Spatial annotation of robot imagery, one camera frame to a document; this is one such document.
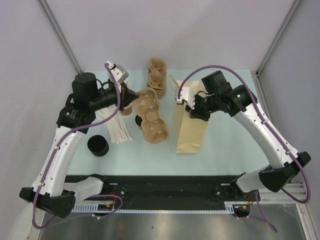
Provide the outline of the brown paper bag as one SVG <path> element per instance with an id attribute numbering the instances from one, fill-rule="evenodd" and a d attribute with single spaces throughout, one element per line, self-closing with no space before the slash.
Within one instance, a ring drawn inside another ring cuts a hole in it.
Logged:
<path id="1" fill-rule="evenodd" d="M 207 121 L 191 118 L 186 104 L 173 104 L 173 132 L 178 154 L 195 154 L 200 151 Z"/>

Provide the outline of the single cardboard cup carrier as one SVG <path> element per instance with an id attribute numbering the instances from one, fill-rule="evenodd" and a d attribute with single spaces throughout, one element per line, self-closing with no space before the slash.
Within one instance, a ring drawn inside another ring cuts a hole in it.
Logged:
<path id="1" fill-rule="evenodd" d="M 145 140 L 158 144 L 170 137 L 167 122 L 160 116 L 161 104 L 155 90 L 146 87 L 137 92 L 138 98 L 133 101 L 136 115 L 141 118 L 140 128 Z"/>

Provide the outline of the black cup lid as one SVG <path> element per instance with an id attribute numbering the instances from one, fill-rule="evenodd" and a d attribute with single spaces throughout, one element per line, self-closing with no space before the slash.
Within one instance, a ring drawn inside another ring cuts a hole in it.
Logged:
<path id="1" fill-rule="evenodd" d="M 139 129 L 141 130 L 142 129 L 142 127 L 141 127 L 141 125 L 142 125 L 142 118 L 139 116 L 139 115 L 136 115 L 135 116 L 135 123 L 136 123 L 136 125 L 139 127 Z"/>

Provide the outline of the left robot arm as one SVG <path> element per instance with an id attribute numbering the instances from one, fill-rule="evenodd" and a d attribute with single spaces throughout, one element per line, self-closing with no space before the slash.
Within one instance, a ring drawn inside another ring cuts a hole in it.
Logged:
<path id="1" fill-rule="evenodd" d="M 110 196 L 109 179 L 99 174 L 65 184 L 76 149 L 89 128 L 96 126 L 96 112 L 114 105 L 116 109 L 111 115 L 115 116 L 138 98 L 138 94 L 126 84 L 129 73 L 111 70 L 108 75 L 107 88 L 97 86 L 99 80 L 94 73 L 84 72 L 75 76 L 72 93 L 59 113 L 45 164 L 32 185 L 23 187 L 19 193 L 19 197 L 32 203 L 35 209 L 65 218 L 78 201 L 93 196 L 105 200 Z"/>

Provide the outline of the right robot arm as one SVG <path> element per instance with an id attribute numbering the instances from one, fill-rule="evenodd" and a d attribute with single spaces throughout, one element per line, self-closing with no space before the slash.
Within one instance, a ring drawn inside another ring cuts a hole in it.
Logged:
<path id="1" fill-rule="evenodd" d="M 195 91 L 182 82 L 176 91 L 176 102 L 185 104 L 192 119 L 205 122 L 212 113 L 229 114 L 249 132 L 268 160 L 267 166 L 243 173 L 233 181 L 230 194 L 235 200 L 242 201 L 249 192 L 263 188 L 278 192 L 311 161 L 306 151 L 298 151 L 285 140 L 244 84 L 233 88 L 219 70 L 201 81 L 204 91 Z"/>

